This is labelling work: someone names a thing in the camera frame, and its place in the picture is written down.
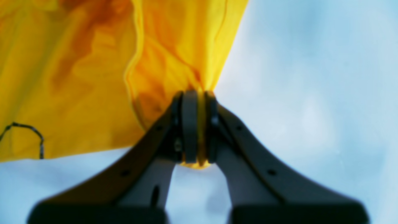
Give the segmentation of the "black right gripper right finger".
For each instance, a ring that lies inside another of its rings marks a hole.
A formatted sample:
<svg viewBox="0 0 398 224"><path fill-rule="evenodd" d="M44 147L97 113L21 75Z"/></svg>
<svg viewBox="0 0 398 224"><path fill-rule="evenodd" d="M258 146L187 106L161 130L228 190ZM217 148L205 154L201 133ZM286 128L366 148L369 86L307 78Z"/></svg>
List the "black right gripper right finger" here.
<svg viewBox="0 0 398 224"><path fill-rule="evenodd" d="M364 206L296 172L245 124L204 94L206 159L226 177L230 224L368 224Z"/></svg>

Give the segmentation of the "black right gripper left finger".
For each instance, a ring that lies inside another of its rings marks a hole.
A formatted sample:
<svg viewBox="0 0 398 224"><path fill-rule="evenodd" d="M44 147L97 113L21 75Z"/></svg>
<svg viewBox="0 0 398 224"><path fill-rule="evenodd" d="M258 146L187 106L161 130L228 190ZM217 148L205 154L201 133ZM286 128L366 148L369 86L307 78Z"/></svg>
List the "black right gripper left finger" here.
<svg viewBox="0 0 398 224"><path fill-rule="evenodd" d="M198 94L178 92L129 152L91 179L41 201L29 224L169 224L174 167L197 162Z"/></svg>

